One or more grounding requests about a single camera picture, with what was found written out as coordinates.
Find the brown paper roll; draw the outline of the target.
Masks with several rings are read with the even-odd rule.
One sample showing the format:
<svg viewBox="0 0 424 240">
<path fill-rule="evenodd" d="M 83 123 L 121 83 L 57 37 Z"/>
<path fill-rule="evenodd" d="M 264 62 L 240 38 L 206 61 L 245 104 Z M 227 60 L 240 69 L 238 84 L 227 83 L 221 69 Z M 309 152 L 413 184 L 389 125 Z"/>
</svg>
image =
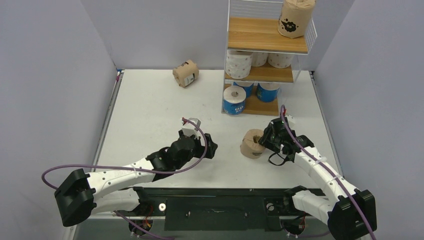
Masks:
<svg viewBox="0 0 424 240">
<path fill-rule="evenodd" d="M 185 88 L 199 77 L 200 70 L 197 64 L 189 59 L 174 68 L 172 74 L 177 84 Z"/>
<path fill-rule="evenodd" d="M 250 129 L 244 135 L 240 144 L 240 152 L 249 159 L 258 159 L 265 151 L 265 147 L 259 144 L 264 131 L 260 129 Z"/>
<path fill-rule="evenodd" d="M 278 19 L 278 32 L 290 39 L 304 36 L 315 6 L 315 0 L 284 0 Z"/>
</svg>

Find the blue paper roll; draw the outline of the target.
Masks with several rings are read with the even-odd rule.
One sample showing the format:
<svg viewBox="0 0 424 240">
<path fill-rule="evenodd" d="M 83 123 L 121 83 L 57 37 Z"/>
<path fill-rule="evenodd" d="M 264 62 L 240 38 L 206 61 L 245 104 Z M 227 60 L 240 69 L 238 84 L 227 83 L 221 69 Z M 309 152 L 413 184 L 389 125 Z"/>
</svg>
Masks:
<svg viewBox="0 0 424 240">
<path fill-rule="evenodd" d="M 273 102 L 277 98 L 279 89 L 278 83 L 259 82 L 256 88 L 256 96 L 262 102 Z"/>
<path fill-rule="evenodd" d="M 234 81 L 232 85 L 233 86 L 239 86 L 239 87 L 243 88 L 245 93 L 246 93 L 246 98 L 251 96 L 252 90 L 253 90 L 253 87 L 254 87 L 253 82 L 246 82 L 246 81 Z"/>
<path fill-rule="evenodd" d="M 246 106 L 246 91 L 237 85 L 231 85 L 223 91 L 222 108 L 229 115 L 241 114 Z"/>
</svg>

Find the floral white paper roll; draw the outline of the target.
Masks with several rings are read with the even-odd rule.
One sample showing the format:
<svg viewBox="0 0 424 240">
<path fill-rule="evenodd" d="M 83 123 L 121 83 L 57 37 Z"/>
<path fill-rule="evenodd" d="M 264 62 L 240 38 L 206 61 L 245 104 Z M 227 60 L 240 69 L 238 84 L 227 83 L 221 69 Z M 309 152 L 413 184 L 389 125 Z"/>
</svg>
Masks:
<svg viewBox="0 0 424 240">
<path fill-rule="evenodd" d="M 294 55 L 288 53 L 269 53 L 267 62 L 274 68 L 288 68 L 293 60 Z"/>
<path fill-rule="evenodd" d="M 228 49 L 225 73 L 233 79 L 246 78 L 251 71 L 253 52 Z"/>
<path fill-rule="evenodd" d="M 263 66 L 267 60 L 268 60 L 268 53 L 267 52 L 253 52 L 252 53 L 252 67 L 261 67 Z"/>
</svg>

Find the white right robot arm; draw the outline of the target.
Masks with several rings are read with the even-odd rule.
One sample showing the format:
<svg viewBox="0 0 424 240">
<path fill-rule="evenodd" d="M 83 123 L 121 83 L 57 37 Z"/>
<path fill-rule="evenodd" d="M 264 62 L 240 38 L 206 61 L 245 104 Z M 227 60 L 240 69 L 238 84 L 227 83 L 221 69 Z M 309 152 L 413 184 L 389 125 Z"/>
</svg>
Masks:
<svg viewBox="0 0 424 240">
<path fill-rule="evenodd" d="M 264 129 L 259 144 L 300 167 L 325 197 L 304 186 L 287 190 L 283 209 L 294 214 L 302 211 L 326 224 L 336 240 L 376 239 L 376 200 L 369 190 L 359 190 L 341 176 L 305 135 L 297 136 L 286 118 L 275 118 Z"/>
</svg>

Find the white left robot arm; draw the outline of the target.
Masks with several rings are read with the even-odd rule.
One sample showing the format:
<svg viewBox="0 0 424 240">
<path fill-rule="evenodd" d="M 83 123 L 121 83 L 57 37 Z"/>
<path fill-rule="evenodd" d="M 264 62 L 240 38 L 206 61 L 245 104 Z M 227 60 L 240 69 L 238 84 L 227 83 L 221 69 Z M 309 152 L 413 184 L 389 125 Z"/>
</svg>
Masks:
<svg viewBox="0 0 424 240">
<path fill-rule="evenodd" d="M 143 160 L 102 172 L 85 172 L 82 168 L 72 171 L 54 193 L 62 225 L 71 227 L 88 219 L 92 214 L 114 210 L 133 211 L 143 215 L 149 209 L 149 201 L 137 194 L 132 186 L 151 183 L 173 175 L 191 159 L 212 159 L 218 145 L 210 134 L 187 136 L 179 131 L 179 138 L 170 146 L 149 154 Z"/>
</svg>

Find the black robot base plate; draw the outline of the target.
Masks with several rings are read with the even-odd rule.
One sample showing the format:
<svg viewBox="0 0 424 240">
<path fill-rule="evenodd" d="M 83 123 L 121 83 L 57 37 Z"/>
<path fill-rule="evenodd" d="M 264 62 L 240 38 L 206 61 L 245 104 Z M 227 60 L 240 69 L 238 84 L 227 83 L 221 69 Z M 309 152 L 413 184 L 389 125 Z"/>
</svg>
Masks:
<svg viewBox="0 0 424 240">
<path fill-rule="evenodd" d="M 125 217 L 164 220 L 166 231 L 281 231 L 307 214 L 289 206 L 285 189 L 134 187 L 139 204 Z"/>
</svg>

